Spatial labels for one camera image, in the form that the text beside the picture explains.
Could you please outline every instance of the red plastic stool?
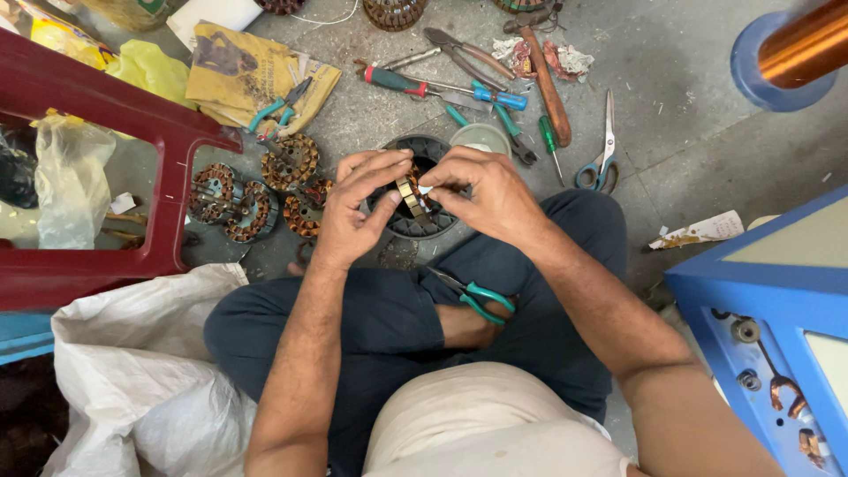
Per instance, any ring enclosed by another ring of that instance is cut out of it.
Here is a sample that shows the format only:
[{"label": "red plastic stool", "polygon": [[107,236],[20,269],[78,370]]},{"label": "red plastic stool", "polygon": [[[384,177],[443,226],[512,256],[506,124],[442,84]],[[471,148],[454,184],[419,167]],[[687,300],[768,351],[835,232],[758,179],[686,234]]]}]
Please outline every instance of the red plastic stool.
[{"label": "red plastic stool", "polygon": [[185,272],[180,243],[194,151],[208,144],[241,154],[238,131],[3,29],[0,78],[0,112],[41,119],[55,108],[148,141],[159,153],[141,249],[0,247],[0,311],[55,308],[143,279]]}]

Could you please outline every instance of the green screwdriver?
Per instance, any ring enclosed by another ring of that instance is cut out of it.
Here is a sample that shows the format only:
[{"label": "green screwdriver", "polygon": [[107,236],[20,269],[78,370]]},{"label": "green screwdriver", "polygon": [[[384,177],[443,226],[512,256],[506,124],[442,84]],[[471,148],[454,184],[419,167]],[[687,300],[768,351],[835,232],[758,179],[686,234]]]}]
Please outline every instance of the green screwdriver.
[{"label": "green screwdriver", "polygon": [[554,139],[554,127],[550,124],[550,118],[548,116],[542,116],[538,118],[538,129],[542,132],[542,139],[544,139],[544,145],[548,148],[548,152],[554,156],[554,164],[556,164],[556,173],[560,175],[560,184],[562,184],[562,187],[565,187],[566,183],[562,180],[562,171],[560,171],[560,161],[556,159],[556,141]]}]

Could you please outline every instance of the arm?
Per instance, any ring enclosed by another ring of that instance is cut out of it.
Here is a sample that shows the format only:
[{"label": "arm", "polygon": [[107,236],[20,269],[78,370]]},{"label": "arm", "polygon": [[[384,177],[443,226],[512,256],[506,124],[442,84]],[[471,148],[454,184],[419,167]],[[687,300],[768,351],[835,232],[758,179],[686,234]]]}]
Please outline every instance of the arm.
[{"label": "arm", "polygon": [[392,191],[369,217],[360,202],[411,166],[409,151],[368,151],[338,168],[321,235],[280,337],[244,458],[248,476],[326,473],[327,431],[341,365],[342,295],[354,260],[370,250],[400,202]]},{"label": "arm", "polygon": [[[544,275],[633,409],[641,471],[655,477],[782,474],[683,338],[544,215],[504,156],[454,148],[420,184],[437,186],[431,199],[515,245]],[[470,199],[454,192],[468,184],[474,186]]]}]

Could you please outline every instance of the blue-handled scissors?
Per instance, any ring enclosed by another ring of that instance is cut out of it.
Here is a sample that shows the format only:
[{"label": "blue-handled scissors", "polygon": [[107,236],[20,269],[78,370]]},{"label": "blue-handled scissors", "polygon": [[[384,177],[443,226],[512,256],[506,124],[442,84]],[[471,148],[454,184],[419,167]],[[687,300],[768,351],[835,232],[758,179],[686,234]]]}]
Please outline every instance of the blue-handled scissors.
[{"label": "blue-handled scissors", "polygon": [[606,138],[604,143],[604,152],[598,156],[598,159],[588,163],[577,173],[577,186],[579,188],[590,188],[593,190],[601,190],[606,185],[607,173],[615,169],[616,181],[609,189],[609,194],[612,195],[618,187],[618,180],[621,178],[621,169],[618,168],[618,162],[613,153],[616,152],[616,135],[612,131],[616,125],[616,106],[612,101],[612,90],[606,91]]},{"label": "blue-handled scissors", "polygon": [[474,300],[469,295],[469,293],[473,293],[474,295],[485,296],[486,298],[491,298],[492,300],[495,300],[498,303],[500,303],[501,305],[503,305],[510,312],[515,312],[515,310],[516,310],[516,306],[512,304],[510,299],[506,298],[505,296],[501,295],[498,292],[492,291],[490,289],[485,289],[481,286],[478,286],[474,282],[471,282],[467,285],[464,285],[459,280],[451,277],[450,275],[448,275],[445,272],[442,272],[440,270],[436,270],[433,267],[427,267],[427,269],[429,269],[430,272],[433,272],[433,274],[436,275],[438,277],[438,279],[442,281],[442,283],[448,285],[456,293],[460,294],[460,301],[461,302],[467,303],[468,305],[471,305],[471,308],[474,308],[474,311],[476,311],[478,315],[486,318],[487,320],[489,320],[490,322],[492,322],[494,324],[503,325],[503,324],[506,324],[506,322],[503,320],[503,318],[497,317],[494,314],[490,313],[485,308],[483,308],[479,303],[477,303],[477,300]]}]

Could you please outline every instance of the man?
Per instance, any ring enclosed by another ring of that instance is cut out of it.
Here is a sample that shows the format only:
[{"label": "man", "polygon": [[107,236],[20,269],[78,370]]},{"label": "man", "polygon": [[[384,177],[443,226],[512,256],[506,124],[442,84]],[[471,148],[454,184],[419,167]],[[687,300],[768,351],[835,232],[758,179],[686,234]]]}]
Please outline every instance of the man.
[{"label": "man", "polygon": [[[209,317],[210,351],[259,400],[246,475],[781,474],[683,339],[621,283],[613,199],[572,190],[537,205],[503,155],[462,147],[421,178],[482,233],[435,267],[515,297],[512,316],[487,305],[504,327],[429,272],[351,270],[400,196],[368,217],[360,202],[411,157],[342,160],[303,279],[242,287]],[[469,199],[455,192],[468,185]],[[638,468],[598,424],[611,376],[633,409]]]}]

